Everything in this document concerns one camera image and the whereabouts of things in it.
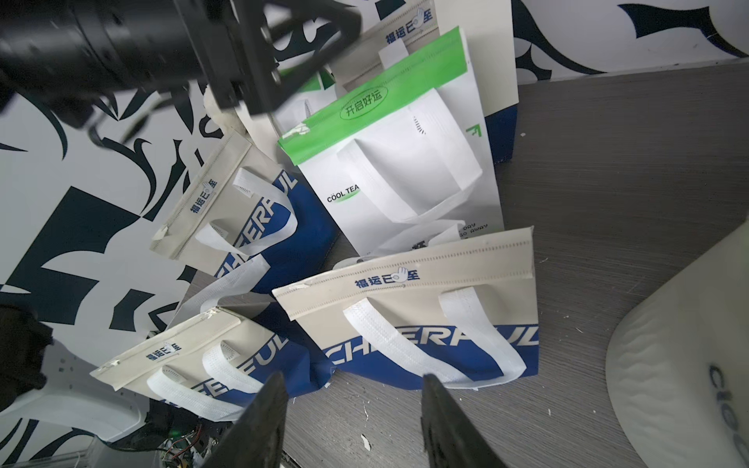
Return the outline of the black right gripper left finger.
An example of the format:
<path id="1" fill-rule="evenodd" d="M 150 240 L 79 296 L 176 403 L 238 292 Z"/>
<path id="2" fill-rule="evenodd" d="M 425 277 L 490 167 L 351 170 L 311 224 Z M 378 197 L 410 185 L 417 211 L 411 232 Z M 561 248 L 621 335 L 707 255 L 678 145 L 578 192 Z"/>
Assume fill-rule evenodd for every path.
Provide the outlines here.
<path id="1" fill-rule="evenodd" d="M 206 468 L 278 468 L 282 464 L 289 394 L 275 372 L 203 463 Z"/>

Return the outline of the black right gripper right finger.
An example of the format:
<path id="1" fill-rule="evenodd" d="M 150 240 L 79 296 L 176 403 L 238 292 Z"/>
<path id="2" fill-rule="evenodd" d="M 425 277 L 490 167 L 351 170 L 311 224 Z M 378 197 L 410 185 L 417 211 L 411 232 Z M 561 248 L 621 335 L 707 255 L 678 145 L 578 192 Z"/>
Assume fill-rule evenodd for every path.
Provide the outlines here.
<path id="1" fill-rule="evenodd" d="M 421 409 L 430 467 L 506 467 L 434 374 L 423 378 Z"/>

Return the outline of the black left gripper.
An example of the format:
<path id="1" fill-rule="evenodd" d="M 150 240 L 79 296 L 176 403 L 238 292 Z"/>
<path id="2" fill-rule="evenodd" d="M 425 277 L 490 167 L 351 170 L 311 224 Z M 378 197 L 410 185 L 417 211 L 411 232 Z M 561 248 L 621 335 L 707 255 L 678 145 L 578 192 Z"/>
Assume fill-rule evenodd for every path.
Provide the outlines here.
<path id="1" fill-rule="evenodd" d="M 337 1 L 177 1 L 216 104 L 267 113 L 360 37 L 361 15 Z"/>

